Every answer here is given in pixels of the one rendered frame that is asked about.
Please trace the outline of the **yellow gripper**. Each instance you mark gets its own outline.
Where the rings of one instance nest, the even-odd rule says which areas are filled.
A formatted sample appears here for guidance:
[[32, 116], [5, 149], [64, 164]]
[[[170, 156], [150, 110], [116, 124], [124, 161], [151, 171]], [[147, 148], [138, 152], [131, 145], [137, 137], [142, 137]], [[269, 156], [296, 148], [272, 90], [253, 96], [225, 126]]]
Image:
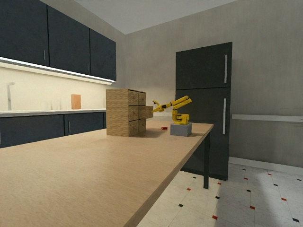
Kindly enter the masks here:
[[154, 109], [153, 111], [151, 111], [151, 113], [157, 112], [157, 111], [159, 111], [159, 112], [164, 111], [164, 109], [162, 109], [162, 107], [161, 107], [162, 105], [159, 105], [159, 103], [157, 103], [155, 100], [153, 100], [153, 102], [154, 102], [154, 104], [157, 104], [158, 107], [156, 109]]

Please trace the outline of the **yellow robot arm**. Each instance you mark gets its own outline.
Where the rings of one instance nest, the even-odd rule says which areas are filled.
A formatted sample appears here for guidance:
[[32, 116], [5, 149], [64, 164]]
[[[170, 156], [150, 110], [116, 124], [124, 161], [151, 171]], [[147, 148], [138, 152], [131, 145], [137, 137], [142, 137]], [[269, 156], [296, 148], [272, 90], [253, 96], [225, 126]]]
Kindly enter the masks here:
[[[174, 106], [173, 110], [172, 110], [172, 120], [175, 121], [174, 124], [178, 124], [178, 125], [186, 125], [188, 124], [187, 121], [187, 114], [178, 114], [178, 110], [177, 108], [184, 106], [185, 104], [191, 102], [191, 99], [188, 96], [185, 96], [183, 98], [180, 98], [178, 100], [173, 100], [168, 104], [164, 104], [162, 105], [162, 109], [166, 109], [170, 106]], [[177, 119], [176, 119], [177, 118]]]

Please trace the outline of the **wooden drawer front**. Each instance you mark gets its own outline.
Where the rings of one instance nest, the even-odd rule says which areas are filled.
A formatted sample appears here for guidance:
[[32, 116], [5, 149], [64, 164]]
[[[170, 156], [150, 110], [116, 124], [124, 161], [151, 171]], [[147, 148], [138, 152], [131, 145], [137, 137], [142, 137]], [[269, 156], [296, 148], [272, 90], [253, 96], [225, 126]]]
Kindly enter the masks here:
[[139, 121], [139, 132], [145, 130], [145, 119], [138, 119]]
[[129, 90], [129, 105], [138, 104], [138, 92]]
[[129, 106], [129, 120], [138, 119], [138, 106]]
[[148, 119], [153, 117], [153, 106], [138, 106], [138, 118]]
[[138, 121], [129, 121], [129, 136], [138, 133]]
[[145, 93], [138, 92], [138, 104], [145, 105]]

